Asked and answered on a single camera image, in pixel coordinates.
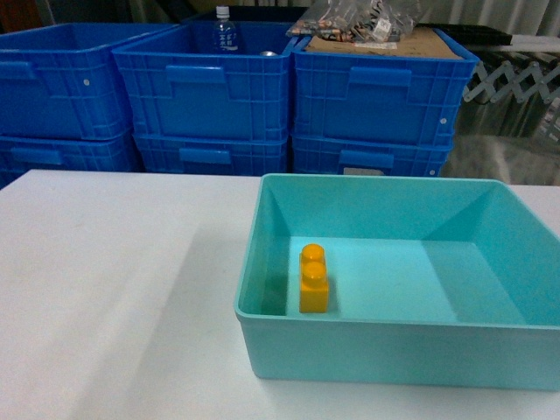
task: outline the stacked crates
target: stacked crates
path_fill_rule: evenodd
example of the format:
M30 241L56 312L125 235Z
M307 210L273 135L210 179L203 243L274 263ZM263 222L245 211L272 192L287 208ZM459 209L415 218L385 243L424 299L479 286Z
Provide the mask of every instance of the stacked crates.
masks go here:
M147 171L286 172L298 40L285 36L290 24L235 25L236 54L214 52L210 21L114 50Z
M478 58L441 31L457 59L294 52L294 172L435 177Z
M60 24L0 36L0 187L30 169L141 169L111 50L168 24Z

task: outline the plastic bag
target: plastic bag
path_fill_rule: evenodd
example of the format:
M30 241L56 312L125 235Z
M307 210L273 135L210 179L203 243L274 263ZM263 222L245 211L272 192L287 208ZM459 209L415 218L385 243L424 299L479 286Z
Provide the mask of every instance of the plastic bag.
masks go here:
M288 30L286 35L318 36L338 41L361 19L355 0L318 0L305 11L302 17Z
M366 41L399 41L409 35L422 15L418 0L357 0L359 8L368 11L370 25L363 37Z
M422 15L419 0L319 0L288 30L342 42L396 42Z

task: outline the bottle cap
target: bottle cap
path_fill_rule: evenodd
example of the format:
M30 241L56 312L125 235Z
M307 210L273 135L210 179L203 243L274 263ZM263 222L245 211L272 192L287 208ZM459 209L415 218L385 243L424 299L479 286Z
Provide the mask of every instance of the bottle cap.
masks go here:
M229 6L216 6L218 19L229 19Z

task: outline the teal plastic tray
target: teal plastic tray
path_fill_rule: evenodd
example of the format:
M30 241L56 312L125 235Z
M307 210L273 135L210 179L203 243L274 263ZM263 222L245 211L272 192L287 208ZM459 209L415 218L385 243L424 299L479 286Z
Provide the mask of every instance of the teal plastic tray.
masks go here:
M560 390L560 241L498 181L266 175L235 312L263 378Z

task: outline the tray floor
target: tray floor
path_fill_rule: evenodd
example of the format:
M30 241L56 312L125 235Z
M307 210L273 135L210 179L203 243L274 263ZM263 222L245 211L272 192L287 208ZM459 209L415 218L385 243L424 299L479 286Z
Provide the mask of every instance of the tray floor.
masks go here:
M299 253L325 248L327 314L299 312ZM303 318L526 325L474 243L291 237L286 315Z

